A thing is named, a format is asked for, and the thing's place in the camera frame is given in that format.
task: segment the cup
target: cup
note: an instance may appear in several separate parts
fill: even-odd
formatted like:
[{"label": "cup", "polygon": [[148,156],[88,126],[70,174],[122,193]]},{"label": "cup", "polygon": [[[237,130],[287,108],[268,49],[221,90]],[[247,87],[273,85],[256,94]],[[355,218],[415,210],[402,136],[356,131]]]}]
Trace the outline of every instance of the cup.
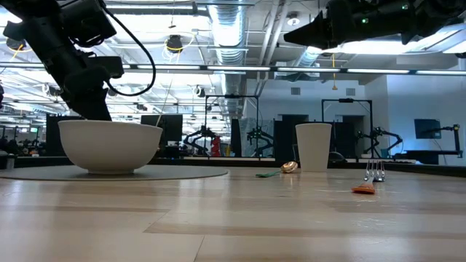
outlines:
[{"label": "cup", "polygon": [[308,123],[296,125],[302,172],[327,171],[331,130],[331,124]]}]

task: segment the white bowl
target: white bowl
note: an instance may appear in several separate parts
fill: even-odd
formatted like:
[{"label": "white bowl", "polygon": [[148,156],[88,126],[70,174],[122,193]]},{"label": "white bowl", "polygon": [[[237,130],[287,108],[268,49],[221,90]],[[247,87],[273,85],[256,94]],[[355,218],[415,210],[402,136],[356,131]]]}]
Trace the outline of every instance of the white bowl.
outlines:
[{"label": "white bowl", "polygon": [[58,122],[68,158],[92,174],[132,173],[157,152],[162,128],[144,124],[68,120]]}]

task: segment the wooden table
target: wooden table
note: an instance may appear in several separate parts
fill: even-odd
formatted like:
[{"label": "wooden table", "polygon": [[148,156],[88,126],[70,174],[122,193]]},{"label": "wooden table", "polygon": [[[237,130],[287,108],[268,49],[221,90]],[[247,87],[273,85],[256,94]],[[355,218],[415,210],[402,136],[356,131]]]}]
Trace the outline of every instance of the wooden table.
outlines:
[{"label": "wooden table", "polygon": [[466,179],[364,170],[196,180],[0,180],[0,261],[466,261]]}]

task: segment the gray round mat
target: gray round mat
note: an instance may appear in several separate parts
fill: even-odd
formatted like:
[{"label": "gray round mat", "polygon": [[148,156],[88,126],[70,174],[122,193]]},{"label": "gray round mat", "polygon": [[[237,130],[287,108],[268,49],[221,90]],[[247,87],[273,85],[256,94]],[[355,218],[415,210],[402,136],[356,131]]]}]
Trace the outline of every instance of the gray round mat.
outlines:
[{"label": "gray round mat", "polygon": [[164,166],[146,165],[134,174],[126,175],[91,175],[77,166],[57,167],[27,167],[14,170],[3,170],[0,178],[27,179],[27,180],[164,180],[164,179],[190,179],[207,178],[226,175],[228,170],[217,167],[192,166]]}]

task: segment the computer screen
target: computer screen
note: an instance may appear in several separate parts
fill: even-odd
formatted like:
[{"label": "computer screen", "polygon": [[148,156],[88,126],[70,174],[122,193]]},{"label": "computer screen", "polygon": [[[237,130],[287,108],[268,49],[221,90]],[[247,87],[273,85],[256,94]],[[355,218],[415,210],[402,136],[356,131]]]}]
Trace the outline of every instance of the computer screen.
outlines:
[{"label": "computer screen", "polygon": [[[159,115],[144,115],[141,116],[141,124],[156,126],[158,119]],[[183,115],[162,115],[159,127],[163,129],[163,136],[166,141],[181,141],[183,136]]]},{"label": "computer screen", "polygon": [[440,121],[437,119],[415,119],[416,139],[441,139]]}]

